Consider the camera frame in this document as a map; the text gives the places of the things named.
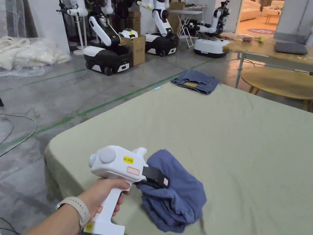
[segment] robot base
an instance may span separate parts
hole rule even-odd
[[[224,57],[223,46],[227,45],[229,41],[219,39],[218,41],[196,39],[193,51],[198,55],[204,55],[212,58]]]
[[[166,56],[176,52],[179,38],[175,34],[172,37],[162,37],[160,33],[146,34],[146,53]]]
[[[84,49],[87,69],[110,76],[132,67],[132,52],[128,46],[102,47],[87,46]]]

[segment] watch strap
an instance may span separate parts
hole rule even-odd
[[[67,197],[56,206],[56,209],[59,209],[64,204],[69,204],[77,210],[80,228],[83,229],[90,220],[90,213],[85,203],[77,197]]]

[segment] round knob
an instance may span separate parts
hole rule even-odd
[[[115,160],[116,158],[116,153],[113,149],[111,148],[103,148],[103,149],[100,149],[98,152],[97,152],[97,155],[99,156],[100,158],[100,161],[103,163],[103,164],[108,164],[108,163],[111,163]]]
[[[92,154],[89,158],[89,167],[91,168],[94,163],[95,163],[95,160],[96,160],[96,155],[95,154]]]

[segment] doorway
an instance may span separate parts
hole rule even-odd
[[[283,6],[283,0],[242,0],[236,33],[274,37]]]

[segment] gray floor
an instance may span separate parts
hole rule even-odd
[[[190,68],[232,86],[238,61],[227,60],[235,58],[236,55],[229,54],[212,60],[181,46],[175,55],[164,58],[146,55],[144,64],[110,77],[87,70],[84,59],[77,56],[67,64],[54,66],[41,77],[0,77],[0,96],[5,104],[5,108],[0,107],[0,113],[26,115],[38,124],[33,137],[0,158],[0,217],[22,232],[54,211],[57,201],[46,199],[43,161],[44,149],[54,136]],[[247,91],[249,86],[241,80],[239,89]],[[302,108],[298,101],[265,92],[258,95]],[[14,124],[14,130],[0,146],[0,155],[34,128],[31,120],[8,119]],[[10,122],[0,118],[0,143],[10,130]],[[3,221],[0,227],[8,228]]]

